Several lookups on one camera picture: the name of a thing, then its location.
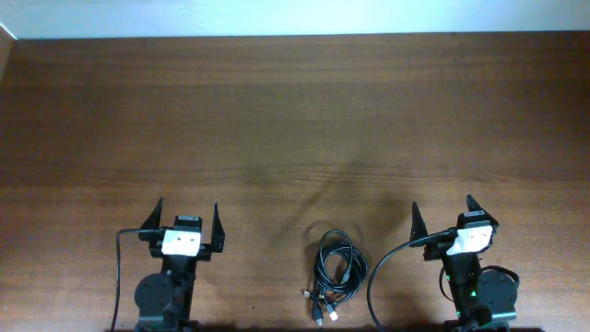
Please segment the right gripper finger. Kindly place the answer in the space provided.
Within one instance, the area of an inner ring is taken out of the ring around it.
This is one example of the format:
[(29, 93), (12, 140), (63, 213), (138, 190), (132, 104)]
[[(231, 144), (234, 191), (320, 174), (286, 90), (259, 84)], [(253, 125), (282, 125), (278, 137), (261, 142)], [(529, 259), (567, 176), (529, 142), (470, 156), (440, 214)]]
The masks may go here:
[(425, 224), (425, 221), (421, 215), (419, 210), (419, 206), (416, 201), (412, 203), (411, 207), (411, 231), (409, 235), (409, 240), (412, 243), (423, 243), (425, 239), (428, 237), (428, 231)]
[(500, 226), (499, 222), (472, 195), (466, 196), (466, 205), (467, 212), (465, 213), (465, 217), (469, 222), (488, 221), (491, 227)]

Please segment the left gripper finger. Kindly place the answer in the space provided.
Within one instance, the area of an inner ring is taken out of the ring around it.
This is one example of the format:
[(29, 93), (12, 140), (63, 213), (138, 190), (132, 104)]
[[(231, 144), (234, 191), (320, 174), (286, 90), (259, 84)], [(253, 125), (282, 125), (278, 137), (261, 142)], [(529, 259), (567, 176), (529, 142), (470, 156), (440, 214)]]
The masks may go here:
[(148, 230), (156, 230), (159, 228), (161, 212), (163, 208), (163, 198), (160, 197), (156, 206), (150, 213), (150, 215), (146, 218), (146, 220), (141, 224), (140, 230), (148, 231)]
[(222, 253), (224, 244), (225, 231), (220, 220), (218, 201), (215, 201), (211, 232), (211, 251), (213, 253)]

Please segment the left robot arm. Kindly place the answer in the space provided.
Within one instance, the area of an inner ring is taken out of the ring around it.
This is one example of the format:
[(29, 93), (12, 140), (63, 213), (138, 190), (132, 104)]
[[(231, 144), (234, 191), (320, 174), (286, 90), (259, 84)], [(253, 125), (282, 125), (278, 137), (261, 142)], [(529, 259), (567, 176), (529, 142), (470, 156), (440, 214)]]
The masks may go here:
[(171, 226), (162, 226), (160, 199), (140, 226), (138, 238), (148, 243), (152, 257), (161, 261), (159, 272), (138, 283), (135, 303), (139, 310), (136, 331), (195, 332), (198, 323), (190, 318), (199, 262), (208, 262), (223, 252), (225, 231), (218, 205), (214, 206), (211, 240), (202, 240), (203, 220), (178, 215)]

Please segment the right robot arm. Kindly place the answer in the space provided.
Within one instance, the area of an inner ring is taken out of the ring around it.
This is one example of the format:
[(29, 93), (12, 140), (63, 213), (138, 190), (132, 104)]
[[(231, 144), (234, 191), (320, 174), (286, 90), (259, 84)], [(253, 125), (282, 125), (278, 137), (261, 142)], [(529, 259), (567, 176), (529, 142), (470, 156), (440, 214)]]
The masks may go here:
[(505, 267), (482, 266), (479, 256), (491, 248), (499, 222), (473, 196), (456, 225), (428, 233), (417, 203), (412, 204), (410, 245), (422, 247), (426, 261), (442, 261), (439, 275), (447, 282), (457, 318), (443, 323), (445, 331), (508, 331), (516, 318), (518, 275)]

